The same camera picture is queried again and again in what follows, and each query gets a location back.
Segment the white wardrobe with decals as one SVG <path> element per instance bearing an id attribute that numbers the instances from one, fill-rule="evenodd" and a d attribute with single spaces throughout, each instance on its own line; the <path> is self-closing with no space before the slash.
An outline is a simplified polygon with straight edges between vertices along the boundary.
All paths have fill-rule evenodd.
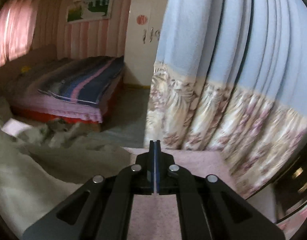
<path id="1" fill-rule="evenodd" d="M 131 0 L 125 42 L 124 83 L 150 87 L 168 0 Z"/>

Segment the blue floral right curtain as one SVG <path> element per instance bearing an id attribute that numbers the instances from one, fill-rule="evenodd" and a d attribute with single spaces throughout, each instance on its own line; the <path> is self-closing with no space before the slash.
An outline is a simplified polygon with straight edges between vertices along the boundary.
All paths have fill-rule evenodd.
<path id="1" fill-rule="evenodd" d="M 307 138 L 303 0 L 168 0 L 144 146 L 216 151 L 249 197 Z"/>

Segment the white and grey large garment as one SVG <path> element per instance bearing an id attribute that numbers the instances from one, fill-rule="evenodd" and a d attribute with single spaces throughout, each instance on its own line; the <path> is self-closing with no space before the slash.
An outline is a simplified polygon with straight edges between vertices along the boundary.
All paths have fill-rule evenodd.
<path id="1" fill-rule="evenodd" d="M 16 237 L 93 176 L 114 176 L 131 162 L 130 152 L 84 135 L 79 126 L 52 140 L 47 125 L 13 137 L 2 129 L 10 116 L 0 101 L 0 216 Z"/>

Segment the pink window curtain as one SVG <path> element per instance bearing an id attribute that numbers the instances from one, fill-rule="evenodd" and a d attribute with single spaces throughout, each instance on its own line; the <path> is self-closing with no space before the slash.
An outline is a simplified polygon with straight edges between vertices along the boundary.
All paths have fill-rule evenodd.
<path id="1" fill-rule="evenodd" d="M 0 10 L 0 67 L 28 53 L 40 0 L 7 0 Z"/>

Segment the pink floral bed sheet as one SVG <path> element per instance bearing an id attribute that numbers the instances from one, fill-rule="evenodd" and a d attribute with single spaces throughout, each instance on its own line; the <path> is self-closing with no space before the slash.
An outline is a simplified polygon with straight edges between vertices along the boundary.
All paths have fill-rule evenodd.
<path id="1" fill-rule="evenodd" d="M 175 164 L 186 168 L 191 174 L 205 178 L 218 176 L 236 191 L 229 167 L 219 152 L 162 150 L 173 155 Z M 178 181 L 165 171 L 157 180 L 157 193 L 135 195 L 127 233 L 127 239 L 181 239 L 177 198 Z"/>

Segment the far bed striped blanket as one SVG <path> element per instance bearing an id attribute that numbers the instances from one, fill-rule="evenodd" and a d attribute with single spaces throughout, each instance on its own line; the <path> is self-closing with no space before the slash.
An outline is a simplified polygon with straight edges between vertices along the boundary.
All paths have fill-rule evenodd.
<path id="1" fill-rule="evenodd" d="M 21 73 L 23 66 L 31 69 Z M 122 85 L 124 58 L 56 58 L 53 45 L 30 51 L 0 67 L 0 91 L 12 114 L 47 122 L 101 124 Z"/>

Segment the yellow item on far bed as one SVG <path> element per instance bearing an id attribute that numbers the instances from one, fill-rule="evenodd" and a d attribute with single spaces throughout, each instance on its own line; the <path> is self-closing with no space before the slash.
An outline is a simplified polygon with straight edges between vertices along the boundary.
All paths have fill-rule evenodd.
<path id="1" fill-rule="evenodd" d="M 21 73 L 26 73 L 26 72 L 28 72 L 30 69 L 31 69 L 31 68 L 30 68 L 29 66 L 23 66 L 23 67 L 21 68 Z"/>

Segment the framed landscape wall picture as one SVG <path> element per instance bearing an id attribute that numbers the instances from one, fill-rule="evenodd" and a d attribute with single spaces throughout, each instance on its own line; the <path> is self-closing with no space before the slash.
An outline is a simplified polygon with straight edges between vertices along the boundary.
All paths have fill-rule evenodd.
<path id="1" fill-rule="evenodd" d="M 114 0 L 74 0 L 67 8 L 66 22 L 108 20 Z"/>

